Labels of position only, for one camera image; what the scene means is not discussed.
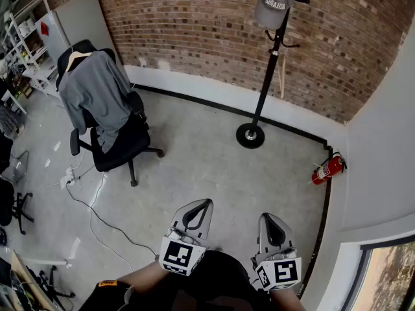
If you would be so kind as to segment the white power strip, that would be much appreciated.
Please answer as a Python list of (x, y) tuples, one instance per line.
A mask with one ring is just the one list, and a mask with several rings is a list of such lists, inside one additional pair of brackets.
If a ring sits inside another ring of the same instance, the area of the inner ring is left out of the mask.
[(65, 171), (65, 175), (60, 179), (60, 187), (61, 189), (66, 188), (67, 185), (74, 185), (76, 181), (76, 177), (74, 175), (74, 169), (69, 167)]

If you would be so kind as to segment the wooden desk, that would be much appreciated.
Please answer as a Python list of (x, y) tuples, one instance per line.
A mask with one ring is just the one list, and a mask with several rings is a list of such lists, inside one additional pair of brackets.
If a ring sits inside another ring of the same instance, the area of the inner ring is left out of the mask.
[(41, 309), (47, 311), (60, 311), (54, 303), (46, 296), (40, 285), (30, 274), (22, 258), (14, 251), (11, 251), (11, 270), (16, 272), (23, 285), (27, 285), (31, 295), (39, 302)]

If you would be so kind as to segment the person's left forearm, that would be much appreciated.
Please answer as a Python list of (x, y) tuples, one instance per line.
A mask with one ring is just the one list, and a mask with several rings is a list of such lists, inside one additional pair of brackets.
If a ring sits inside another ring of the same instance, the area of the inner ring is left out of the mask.
[(145, 294), (166, 278), (168, 274), (170, 274), (169, 271), (163, 269), (158, 261), (154, 261), (144, 268), (124, 275), (117, 280), (132, 286), (137, 293)]

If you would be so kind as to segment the person's right forearm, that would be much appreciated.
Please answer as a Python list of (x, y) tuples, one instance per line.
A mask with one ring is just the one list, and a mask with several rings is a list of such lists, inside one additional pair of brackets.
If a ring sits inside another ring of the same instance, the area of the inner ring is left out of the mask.
[(295, 291), (291, 288), (270, 291), (271, 301), (281, 311), (306, 311)]

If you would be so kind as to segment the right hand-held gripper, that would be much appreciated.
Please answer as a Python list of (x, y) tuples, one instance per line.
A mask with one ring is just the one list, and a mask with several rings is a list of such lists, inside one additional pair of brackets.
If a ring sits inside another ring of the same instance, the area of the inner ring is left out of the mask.
[(263, 213), (259, 218), (259, 252), (252, 258), (264, 291), (291, 288), (301, 281), (302, 258), (293, 247), (291, 228), (280, 218)]

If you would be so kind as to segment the black office chair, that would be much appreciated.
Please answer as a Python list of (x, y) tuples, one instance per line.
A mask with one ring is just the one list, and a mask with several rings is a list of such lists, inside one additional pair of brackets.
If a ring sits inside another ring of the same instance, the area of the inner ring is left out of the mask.
[[(105, 51), (116, 63), (115, 53), (112, 49), (96, 49), (89, 40), (82, 40), (75, 43), (62, 53), (58, 59), (58, 80), (56, 83), (58, 94), (59, 85), (65, 74), (69, 55), (73, 51), (87, 52), (89, 50), (93, 52)], [(70, 149), (73, 156), (79, 155), (81, 149), (90, 151), (93, 155), (95, 168), (99, 172), (109, 172), (110, 170), (127, 164), (130, 171), (130, 184), (135, 187), (138, 182), (134, 172), (134, 158), (142, 152), (155, 153), (158, 157), (164, 157), (165, 152), (161, 148), (151, 147), (150, 135), (148, 133), (149, 126), (147, 124), (143, 101), (139, 94), (132, 89), (131, 83), (130, 87), (131, 91), (127, 95), (126, 102), (132, 108), (132, 114), (126, 124), (119, 130), (119, 135), (111, 149), (106, 153), (102, 152), (97, 140), (96, 127), (98, 124), (91, 113), (86, 110), (83, 111), (83, 114), (88, 128), (85, 134), (81, 135), (79, 130), (73, 127), (70, 135)]]

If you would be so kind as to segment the grey cap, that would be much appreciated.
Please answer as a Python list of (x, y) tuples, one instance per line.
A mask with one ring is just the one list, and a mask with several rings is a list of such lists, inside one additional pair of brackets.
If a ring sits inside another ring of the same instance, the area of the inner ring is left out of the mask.
[(257, 0), (255, 20), (267, 29), (279, 29), (294, 0)]

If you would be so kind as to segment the black coat stand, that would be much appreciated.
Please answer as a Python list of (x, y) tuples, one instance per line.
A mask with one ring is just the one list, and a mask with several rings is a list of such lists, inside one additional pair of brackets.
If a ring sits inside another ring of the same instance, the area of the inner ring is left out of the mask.
[[(310, 0), (294, 0), (293, 4), (295, 2), (308, 5), (310, 3)], [(269, 40), (273, 42), (273, 47), (268, 50), (270, 56), (268, 60), (265, 77), (263, 80), (263, 85), (260, 91), (259, 100), (257, 102), (257, 106), (252, 121), (250, 123), (240, 125), (236, 131), (236, 140), (241, 146), (247, 149), (259, 148), (263, 145), (265, 141), (265, 133), (263, 129), (258, 125), (258, 122), (261, 117), (261, 112), (263, 110), (268, 90), (270, 88), (272, 78), (274, 76), (274, 72), (277, 69), (279, 48), (284, 47), (286, 49), (293, 49), (300, 47), (299, 44), (287, 45), (283, 42), (285, 31), (287, 29), (287, 23), (289, 20), (290, 8), (287, 11), (283, 23), (279, 29), (271, 30), (266, 28), (265, 30), (265, 34), (268, 36)]]

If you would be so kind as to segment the red fire extinguisher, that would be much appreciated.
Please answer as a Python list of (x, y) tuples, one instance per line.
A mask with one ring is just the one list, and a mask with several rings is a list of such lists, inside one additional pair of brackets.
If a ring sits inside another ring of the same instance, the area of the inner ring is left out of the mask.
[(315, 185), (320, 185), (325, 181), (329, 181), (338, 173), (347, 170), (347, 164), (340, 152), (333, 152), (322, 164), (318, 165), (313, 171), (311, 181)]

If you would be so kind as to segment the wooden stick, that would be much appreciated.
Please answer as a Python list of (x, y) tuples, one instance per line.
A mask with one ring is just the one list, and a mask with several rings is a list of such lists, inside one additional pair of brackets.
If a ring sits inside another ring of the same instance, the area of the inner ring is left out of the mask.
[(285, 96), (285, 67), (286, 67), (286, 55), (279, 56), (280, 64), (277, 64), (278, 78), (279, 78), (279, 92), (280, 99), (283, 100)]

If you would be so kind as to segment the white cabinet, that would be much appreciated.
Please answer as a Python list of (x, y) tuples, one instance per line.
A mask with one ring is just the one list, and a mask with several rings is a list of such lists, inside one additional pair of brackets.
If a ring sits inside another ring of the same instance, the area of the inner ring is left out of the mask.
[(47, 49), (47, 53), (56, 65), (59, 57), (70, 46), (57, 13), (54, 10), (48, 12), (35, 23), (35, 26), (40, 39)]

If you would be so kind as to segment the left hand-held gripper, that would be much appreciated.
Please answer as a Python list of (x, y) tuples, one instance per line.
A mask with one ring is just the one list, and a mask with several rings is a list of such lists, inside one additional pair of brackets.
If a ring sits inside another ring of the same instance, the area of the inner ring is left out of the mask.
[(205, 240), (212, 215), (213, 201), (209, 198), (193, 201), (176, 211), (172, 227), (161, 241), (159, 263), (164, 270), (185, 276), (193, 273), (209, 249)]

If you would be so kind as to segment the black swivel stool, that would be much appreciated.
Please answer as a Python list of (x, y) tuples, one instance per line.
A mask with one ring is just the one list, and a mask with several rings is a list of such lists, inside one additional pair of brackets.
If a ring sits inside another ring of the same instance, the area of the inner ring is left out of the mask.
[(20, 233), (26, 235), (21, 218), (24, 217), (28, 221), (34, 222), (34, 219), (23, 211), (27, 198), (31, 197), (33, 197), (31, 192), (27, 192), (24, 196), (20, 192), (15, 194), (11, 182), (0, 178), (0, 226), (8, 226), (15, 218), (18, 220)]

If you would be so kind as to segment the white table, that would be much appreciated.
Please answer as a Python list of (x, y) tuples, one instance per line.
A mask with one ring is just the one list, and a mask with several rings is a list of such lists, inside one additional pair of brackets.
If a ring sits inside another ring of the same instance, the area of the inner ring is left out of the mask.
[(18, 100), (11, 94), (9, 90), (6, 90), (3, 96), (1, 97), (1, 100), (3, 102), (7, 102), (8, 99), (12, 100), (15, 106), (18, 107), (18, 109), (24, 114), (27, 115), (27, 111), (23, 108), (23, 106), (18, 102)]

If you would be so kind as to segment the clear plastic bin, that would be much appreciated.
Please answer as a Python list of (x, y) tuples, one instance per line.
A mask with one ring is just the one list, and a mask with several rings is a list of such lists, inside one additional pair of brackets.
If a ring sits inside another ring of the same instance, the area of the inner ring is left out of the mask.
[(8, 166), (0, 173), (3, 179), (17, 184), (27, 175), (29, 152), (24, 151), (18, 157), (10, 155)]

